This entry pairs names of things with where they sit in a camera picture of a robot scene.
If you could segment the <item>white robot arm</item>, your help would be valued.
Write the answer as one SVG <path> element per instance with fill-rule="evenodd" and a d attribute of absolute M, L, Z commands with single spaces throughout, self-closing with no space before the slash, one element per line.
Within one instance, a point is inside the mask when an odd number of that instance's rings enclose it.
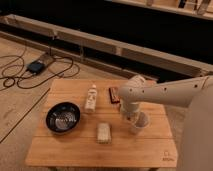
<path fill-rule="evenodd" d="M 153 85 L 136 75 L 118 93 L 128 116 L 138 102 L 186 107 L 176 171 L 213 171 L 213 75 Z"/>

